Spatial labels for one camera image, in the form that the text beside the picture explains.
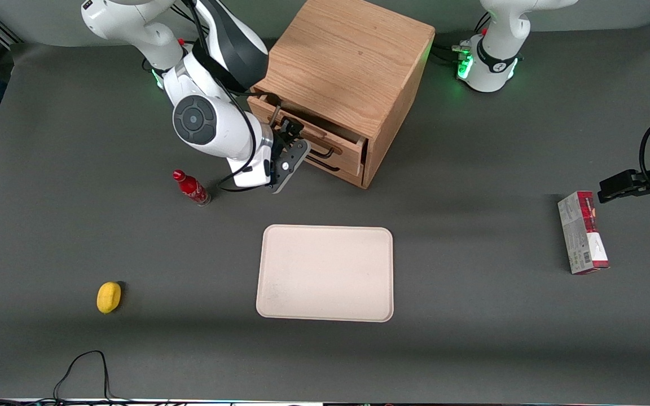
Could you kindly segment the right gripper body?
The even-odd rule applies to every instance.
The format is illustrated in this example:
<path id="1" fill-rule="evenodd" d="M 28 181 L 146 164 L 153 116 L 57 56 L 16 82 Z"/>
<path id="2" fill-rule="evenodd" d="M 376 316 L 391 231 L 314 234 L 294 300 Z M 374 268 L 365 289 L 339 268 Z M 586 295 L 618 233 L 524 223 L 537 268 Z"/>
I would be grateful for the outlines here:
<path id="1" fill-rule="evenodd" d="M 268 185 L 276 178 L 276 170 L 281 168 L 282 160 L 275 153 L 276 137 L 271 132 L 263 132 L 260 143 L 248 165 L 251 152 L 244 158 L 227 158 L 227 163 L 234 175 L 233 180 L 238 188 L 260 187 Z"/>

